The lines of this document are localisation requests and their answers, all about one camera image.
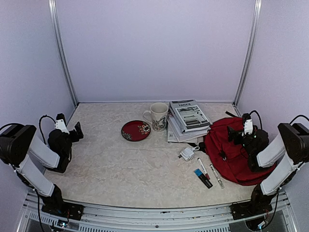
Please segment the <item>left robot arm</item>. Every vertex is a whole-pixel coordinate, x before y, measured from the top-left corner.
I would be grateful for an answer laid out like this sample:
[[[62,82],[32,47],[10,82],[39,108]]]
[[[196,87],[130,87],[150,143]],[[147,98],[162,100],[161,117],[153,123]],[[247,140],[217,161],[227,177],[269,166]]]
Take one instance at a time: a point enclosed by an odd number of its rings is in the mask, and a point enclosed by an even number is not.
[[[63,200],[61,189],[47,179],[33,163],[35,157],[44,168],[63,174],[72,159],[72,144],[83,139],[79,122],[68,130],[64,120],[55,122],[45,144],[34,125],[9,123],[1,127],[0,159],[10,165],[22,182],[34,189],[43,201],[41,210],[51,215],[81,220],[84,206]]]

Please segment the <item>slim white pen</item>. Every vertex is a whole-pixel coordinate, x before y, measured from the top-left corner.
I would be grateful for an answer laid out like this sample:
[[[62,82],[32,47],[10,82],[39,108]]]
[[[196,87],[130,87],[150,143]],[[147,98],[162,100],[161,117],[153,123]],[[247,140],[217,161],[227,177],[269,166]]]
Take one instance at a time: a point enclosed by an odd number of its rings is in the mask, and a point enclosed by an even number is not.
[[[223,184],[222,180],[220,179],[219,175],[217,174],[216,169],[214,168],[214,166],[212,164],[210,164],[210,168],[211,168],[211,170],[212,170],[212,172],[213,172],[213,174],[214,174],[214,176],[215,176],[215,178],[216,178],[220,188],[224,189],[225,188],[224,184]]]

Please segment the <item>blue black highlighter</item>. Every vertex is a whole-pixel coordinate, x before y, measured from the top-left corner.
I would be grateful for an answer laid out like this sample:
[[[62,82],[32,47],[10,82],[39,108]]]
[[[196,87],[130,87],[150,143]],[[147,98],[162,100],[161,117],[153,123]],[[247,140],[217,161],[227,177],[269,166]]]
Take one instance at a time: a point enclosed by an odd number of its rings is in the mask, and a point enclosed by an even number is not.
[[[208,188],[212,188],[212,183],[207,179],[207,177],[202,173],[200,169],[195,169],[194,173],[197,175],[197,177],[202,181],[202,183]]]

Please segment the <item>right aluminium frame post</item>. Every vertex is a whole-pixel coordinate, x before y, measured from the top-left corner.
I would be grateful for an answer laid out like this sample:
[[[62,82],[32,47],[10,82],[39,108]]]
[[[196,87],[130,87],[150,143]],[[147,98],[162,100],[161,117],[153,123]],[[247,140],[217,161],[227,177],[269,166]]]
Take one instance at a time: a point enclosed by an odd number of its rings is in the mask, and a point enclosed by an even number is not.
[[[251,29],[250,29],[250,34],[249,34],[249,41],[248,41],[248,46],[247,46],[247,51],[245,55],[245,60],[243,64],[243,68],[241,71],[241,77],[239,81],[239,85],[236,91],[236,95],[233,101],[233,105],[238,108],[242,93],[244,91],[245,87],[245,82],[247,80],[247,75],[250,67],[250,63],[252,60],[253,56],[253,50],[254,50],[254,45],[255,45],[255,39],[256,35],[258,32],[258,25],[259,25],[259,19],[260,19],[260,14],[261,14],[261,9],[262,9],[262,0],[255,0],[254,1],[254,10],[253,10],[253,19],[251,23]]]

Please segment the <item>white floral mug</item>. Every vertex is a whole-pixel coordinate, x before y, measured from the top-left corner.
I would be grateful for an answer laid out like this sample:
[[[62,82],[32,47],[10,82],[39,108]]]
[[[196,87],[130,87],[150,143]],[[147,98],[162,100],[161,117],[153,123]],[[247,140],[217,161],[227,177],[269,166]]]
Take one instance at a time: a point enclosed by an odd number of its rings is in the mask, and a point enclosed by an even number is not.
[[[162,102],[153,103],[150,110],[143,112],[142,117],[149,122],[156,132],[166,129],[169,107]]]

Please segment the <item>aluminium frame post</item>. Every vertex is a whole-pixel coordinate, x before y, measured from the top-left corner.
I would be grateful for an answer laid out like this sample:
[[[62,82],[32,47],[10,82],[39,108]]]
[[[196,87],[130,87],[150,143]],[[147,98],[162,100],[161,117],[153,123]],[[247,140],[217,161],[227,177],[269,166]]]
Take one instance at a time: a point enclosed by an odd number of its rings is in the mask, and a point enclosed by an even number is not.
[[[250,67],[250,63],[252,60],[253,56],[253,50],[254,50],[254,45],[255,45],[255,39],[256,35],[258,32],[258,25],[259,25],[259,19],[260,19],[260,14],[261,14],[261,9],[262,9],[262,0],[255,0],[254,1],[254,10],[253,10],[253,19],[251,23],[251,29],[250,29],[250,34],[249,34],[249,41],[248,41],[248,46],[247,46],[247,51],[245,55],[245,60],[243,64],[243,68],[241,71],[241,77],[239,81],[239,85],[236,91],[236,95],[233,101],[233,105],[238,108],[242,93],[244,91],[245,87],[245,82],[247,80],[247,75]]]
[[[65,49],[64,49],[63,42],[62,42],[62,38],[61,38],[61,30],[60,30],[58,15],[57,15],[56,1],[48,0],[48,6],[49,6],[52,25],[53,25],[56,46],[57,46],[58,54],[60,57],[60,63],[61,63],[61,67],[64,73],[64,78],[65,78],[65,81],[66,81],[66,84],[69,90],[70,98],[72,100],[74,108],[77,108],[79,101],[78,101],[78,98],[77,98],[77,95],[76,95],[76,92],[73,86],[73,82],[70,76],[70,71],[69,71],[69,67],[68,67],[68,63],[67,63],[67,59],[65,55]]]

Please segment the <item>red backpack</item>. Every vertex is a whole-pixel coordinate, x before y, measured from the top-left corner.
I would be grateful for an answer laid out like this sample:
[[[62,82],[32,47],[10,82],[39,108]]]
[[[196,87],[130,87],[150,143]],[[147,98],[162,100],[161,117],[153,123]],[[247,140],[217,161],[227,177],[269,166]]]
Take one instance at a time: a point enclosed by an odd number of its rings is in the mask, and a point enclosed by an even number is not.
[[[228,126],[240,130],[243,128],[242,119],[226,117],[215,121],[204,140],[206,154],[222,178],[242,186],[260,184],[276,168],[276,164],[261,172],[251,171],[245,148],[228,141]]]

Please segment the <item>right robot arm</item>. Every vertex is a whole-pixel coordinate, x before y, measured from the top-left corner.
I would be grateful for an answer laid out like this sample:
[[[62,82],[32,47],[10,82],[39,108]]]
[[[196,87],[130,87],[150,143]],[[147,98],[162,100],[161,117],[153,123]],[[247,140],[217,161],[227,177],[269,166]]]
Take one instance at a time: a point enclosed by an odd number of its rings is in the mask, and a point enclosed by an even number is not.
[[[253,124],[249,114],[239,124],[237,128],[226,127],[227,140],[235,149],[229,164],[240,184],[255,187],[248,202],[231,205],[234,219],[271,211],[272,199],[309,160],[309,130],[301,123],[280,123],[272,141],[265,130]]]

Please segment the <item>red floral saucer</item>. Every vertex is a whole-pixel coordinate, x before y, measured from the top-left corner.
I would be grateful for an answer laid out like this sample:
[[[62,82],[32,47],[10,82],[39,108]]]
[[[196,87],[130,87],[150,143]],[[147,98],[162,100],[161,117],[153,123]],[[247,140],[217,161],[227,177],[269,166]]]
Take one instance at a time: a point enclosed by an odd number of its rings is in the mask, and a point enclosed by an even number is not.
[[[138,142],[146,139],[151,133],[151,127],[148,123],[141,120],[132,120],[127,122],[121,128],[121,135],[128,141]]]

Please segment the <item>thin grey booklet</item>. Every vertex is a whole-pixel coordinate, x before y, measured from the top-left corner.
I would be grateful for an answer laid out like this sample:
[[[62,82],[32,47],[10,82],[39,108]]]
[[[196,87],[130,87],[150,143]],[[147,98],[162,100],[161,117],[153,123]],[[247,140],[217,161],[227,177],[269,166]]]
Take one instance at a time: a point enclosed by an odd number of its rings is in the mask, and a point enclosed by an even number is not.
[[[187,135],[179,136],[177,133],[173,131],[172,128],[168,127],[167,142],[169,143],[197,143],[198,138],[197,137],[190,138]]]

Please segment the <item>white Designer Fate book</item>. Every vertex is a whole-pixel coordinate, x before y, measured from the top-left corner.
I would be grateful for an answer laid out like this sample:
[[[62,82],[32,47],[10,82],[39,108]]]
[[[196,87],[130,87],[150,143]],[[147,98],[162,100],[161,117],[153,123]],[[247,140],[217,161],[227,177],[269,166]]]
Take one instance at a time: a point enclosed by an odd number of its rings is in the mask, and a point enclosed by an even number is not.
[[[207,135],[207,133],[208,133],[208,129],[191,131],[191,132],[182,132],[180,127],[178,126],[178,124],[176,122],[176,119],[174,118],[174,116],[172,114],[168,114],[167,123],[168,123],[168,127],[172,128],[173,131],[175,133],[177,133],[179,136],[187,135],[190,138],[197,137],[199,139],[200,137],[203,137],[203,136]]]

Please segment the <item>grey photo cover book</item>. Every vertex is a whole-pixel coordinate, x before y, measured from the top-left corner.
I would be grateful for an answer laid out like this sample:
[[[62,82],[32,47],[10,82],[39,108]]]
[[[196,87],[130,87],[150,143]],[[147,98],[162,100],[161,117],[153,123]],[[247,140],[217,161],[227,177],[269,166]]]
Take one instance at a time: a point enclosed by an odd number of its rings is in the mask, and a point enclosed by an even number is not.
[[[195,100],[170,101],[169,109],[181,132],[203,131],[212,125]]]

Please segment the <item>front aluminium rail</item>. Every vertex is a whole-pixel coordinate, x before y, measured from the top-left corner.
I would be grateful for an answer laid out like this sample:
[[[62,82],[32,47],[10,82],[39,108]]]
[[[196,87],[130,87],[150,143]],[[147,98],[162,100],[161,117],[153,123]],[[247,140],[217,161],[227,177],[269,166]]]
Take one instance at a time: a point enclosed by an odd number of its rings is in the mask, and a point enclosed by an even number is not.
[[[233,219],[231,204],[187,208],[132,208],[82,203],[80,220],[38,213],[28,193],[18,217],[17,232],[247,232],[248,224],[267,219],[266,232],[297,232],[299,227],[285,192],[272,201],[275,212]]]

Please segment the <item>white marker black cap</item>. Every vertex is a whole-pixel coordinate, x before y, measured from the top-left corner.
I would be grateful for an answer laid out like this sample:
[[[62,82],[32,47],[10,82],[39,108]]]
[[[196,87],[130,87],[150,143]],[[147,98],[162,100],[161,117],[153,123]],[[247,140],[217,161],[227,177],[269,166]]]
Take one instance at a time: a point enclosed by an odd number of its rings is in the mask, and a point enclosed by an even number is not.
[[[199,165],[200,165],[200,167],[201,167],[201,169],[202,169],[204,175],[206,175],[206,174],[207,174],[207,170],[206,170],[206,168],[205,168],[205,166],[204,166],[204,164],[203,164],[201,158],[198,158],[197,161],[198,161],[198,163],[199,163]]]

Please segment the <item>left aluminium frame post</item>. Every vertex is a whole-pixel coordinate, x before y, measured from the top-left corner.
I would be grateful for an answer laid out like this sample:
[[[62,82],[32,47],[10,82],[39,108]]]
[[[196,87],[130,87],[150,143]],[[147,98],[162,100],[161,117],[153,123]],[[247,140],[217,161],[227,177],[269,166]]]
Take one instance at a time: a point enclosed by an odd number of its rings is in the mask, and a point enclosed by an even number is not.
[[[66,84],[69,90],[70,98],[72,100],[74,108],[77,108],[79,101],[78,101],[78,98],[77,98],[77,95],[76,95],[76,92],[73,86],[73,82],[70,76],[70,71],[69,71],[69,67],[68,67],[68,63],[67,63],[67,59],[65,55],[65,49],[64,49],[63,42],[62,42],[62,38],[61,38],[61,30],[60,30],[58,15],[57,15],[56,1],[48,0],[48,6],[49,6],[52,25],[53,25],[56,46],[57,46],[58,54],[60,57],[60,63],[61,63],[61,67],[64,73],[64,78],[65,78],[65,81],[66,81]]]

